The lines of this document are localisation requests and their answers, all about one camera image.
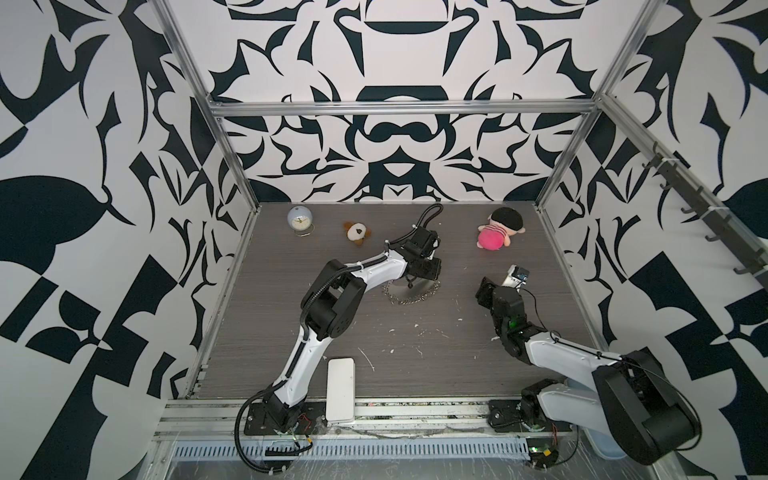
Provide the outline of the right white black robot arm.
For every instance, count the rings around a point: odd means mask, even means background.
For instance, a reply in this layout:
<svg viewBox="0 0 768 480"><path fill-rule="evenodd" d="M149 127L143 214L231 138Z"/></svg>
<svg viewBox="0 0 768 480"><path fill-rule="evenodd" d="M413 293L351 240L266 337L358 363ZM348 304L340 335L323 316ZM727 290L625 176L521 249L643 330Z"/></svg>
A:
<svg viewBox="0 0 768 480"><path fill-rule="evenodd" d="M492 428L521 425L540 431L552 422L570 423L608 440L643 465L700 439L697 412L651 353L604 353L569 342L529 322L519 287L509 283L483 278L476 300L489 311L511 357L562 377L524 388L510 414L491 407L488 423Z"/></svg>

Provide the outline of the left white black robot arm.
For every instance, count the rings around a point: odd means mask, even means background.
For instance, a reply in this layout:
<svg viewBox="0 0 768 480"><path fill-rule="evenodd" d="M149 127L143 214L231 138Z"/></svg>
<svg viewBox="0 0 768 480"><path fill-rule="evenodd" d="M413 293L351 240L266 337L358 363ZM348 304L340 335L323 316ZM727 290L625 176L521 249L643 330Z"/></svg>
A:
<svg viewBox="0 0 768 480"><path fill-rule="evenodd" d="M435 256L439 245L435 230L416 226L376 256L326 263L300 303L299 332L291 354L262 396L266 413L280 432L297 423L325 350L351 326L364 295L401 278L436 281L441 271L441 260Z"/></svg>

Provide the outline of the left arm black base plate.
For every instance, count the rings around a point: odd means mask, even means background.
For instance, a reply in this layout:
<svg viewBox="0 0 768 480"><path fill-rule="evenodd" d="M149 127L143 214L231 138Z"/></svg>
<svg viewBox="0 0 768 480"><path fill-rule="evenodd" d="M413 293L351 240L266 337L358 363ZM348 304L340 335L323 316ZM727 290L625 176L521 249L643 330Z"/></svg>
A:
<svg viewBox="0 0 768 480"><path fill-rule="evenodd" d="M325 413L326 403L321 401L303 402L290 409L254 402L244 415L243 433L246 436L308 435L325 425Z"/></svg>

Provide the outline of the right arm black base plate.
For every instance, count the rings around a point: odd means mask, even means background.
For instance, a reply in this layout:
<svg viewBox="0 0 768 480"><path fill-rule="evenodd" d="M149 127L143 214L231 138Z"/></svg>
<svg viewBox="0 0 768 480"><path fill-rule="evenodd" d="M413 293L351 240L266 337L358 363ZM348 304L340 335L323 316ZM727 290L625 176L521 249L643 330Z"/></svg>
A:
<svg viewBox="0 0 768 480"><path fill-rule="evenodd" d="M538 394L555 384L553 379L544 379L525 387L517 400L490 400L488 425L498 433L509 432L513 427L521 427L529 432L547 430L552 421L544 414Z"/></svg>

